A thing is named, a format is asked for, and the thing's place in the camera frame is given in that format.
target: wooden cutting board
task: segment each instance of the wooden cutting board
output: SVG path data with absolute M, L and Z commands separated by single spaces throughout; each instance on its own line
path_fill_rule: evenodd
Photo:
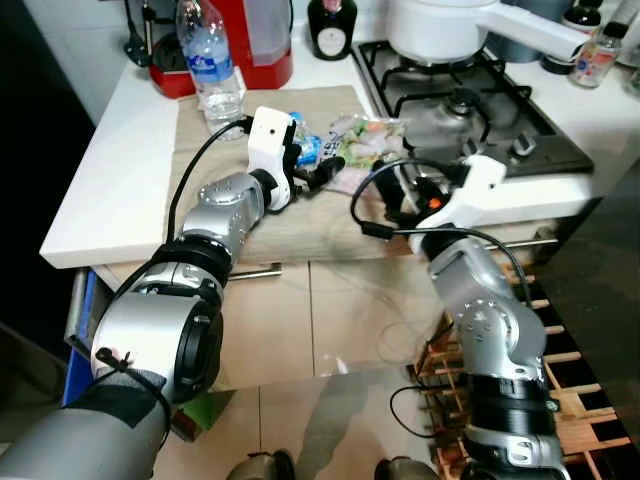
M 320 136 L 341 115 L 363 113 L 362 105 L 350 86 L 248 91 L 244 111 L 253 114 L 260 105 L 302 113 L 311 131 Z M 196 106 L 195 97 L 180 100 L 166 210 L 189 161 L 209 136 L 202 112 Z M 191 174 L 176 212 L 176 225 L 182 225 L 186 213 L 196 205 L 197 192 L 202 185 L 245 171 L 247 163 L 246 137 L 214 143 Z M 385 242 L 362 235 L 349 215 L 350 200 L 342 193 L 322 191 L 313 198 L 298 199 L 278 215 L 266 215 L 250 234 L 240 262 L 258 264 L 380 258 L 409 252 L 402 238 Z M 363 199 L 360 211 L 363 216 L 379 219 L 383 206 Z M 123 280 L 137 265 L 120 264 L 110 268 Z

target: blue object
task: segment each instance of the blue object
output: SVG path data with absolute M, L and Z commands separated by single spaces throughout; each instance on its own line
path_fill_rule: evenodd
M 87 273 L 87 286 L 84 291 L 84 301 L 82 303 L 82 316 L 79 322 L 79 337 L 82 343 L 91 350 L 89 342 L 89 316 L 93 306 L 93 294 L 96 289 L 96 272 L 89 270 Z M 72 403 L 84 393 L 93 383 L 91 374 L 91 364 L 89 360 L 82 356 L 75 348 L 71 349 L 69 366 L 67 367 L 67 378 L 64 382 L 64 393 L 62 394 L 62 406 Z
M 322 147 L 322 139 L 316 135 L 308 135 L 304 137 L 304 142 L 300 146 L 302 152 L 298 157 L 298 165 L 315 164 Z
M 300 112 L 289 112 L 289 116 L 293 118 L 296 123 L 301 123 L 303 121 L 302 114 Z
M 66 407 L 77 400 L 85 390 L 93 383 L 91 364 L 75 348 L 71 349 L 67 378 L 64 382 L 62 394 L 62 406 Z

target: gas stove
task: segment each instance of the gas stove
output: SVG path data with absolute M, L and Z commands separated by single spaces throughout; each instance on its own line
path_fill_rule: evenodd
M 479 52 L 467 61 L 420 65 L 388 42 L 354 44 L 353 55 L 380 116 L 406 118 L 405 146 L 419 157 L 459 161 L 483 153 L 507 177 L 589 173 L 593 162 L 516 85 L 505 64 Z

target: dark glass bottle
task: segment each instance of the dark glass bottle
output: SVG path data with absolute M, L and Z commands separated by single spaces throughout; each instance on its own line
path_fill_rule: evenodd
M 576 5 L 565 12 L 562 24 L 593 37 L 598 33 L 602 22 L 598 11 L 600 5 L 602 5 L 602 0 L 579 0 Z M 540 64 L 545 70 L 557 75 L 568 75 L 575 66 L 575 62 L 567 62 L 550 55 L 543 57 Z
M 600 26 L 602 17 L 598 8 L 602 0 L 580 0 L 564 14 L 562 23 L 575 30 L 592 35 Z
M 349 54 L 358 8 L 353 0 L 311 0 L 307 7 L 313 54 L 340 60 Z

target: cabinet handle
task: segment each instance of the cabinet handle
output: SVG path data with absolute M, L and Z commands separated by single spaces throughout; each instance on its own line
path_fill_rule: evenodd
M 272 263 L 269 268 L 265 268 L 263 270 L 255 270 L 253 272 L 232 273 L 231 275 L 229 275 L 229 281 L 249 280 L 251 278 L 278 277 L 280 275 L 282 275 L 282 264 Z
M 504 242 L 507 248 L 528 248 L 528 247 L 541 247 L 543 245 L 554 245 L 558 243 L 557 238 L 537 238 L 533 240 L 520 240 L 515 242 Z M 487 250 L 497 250 L 493 244 L 486 245 L 484 248 Z

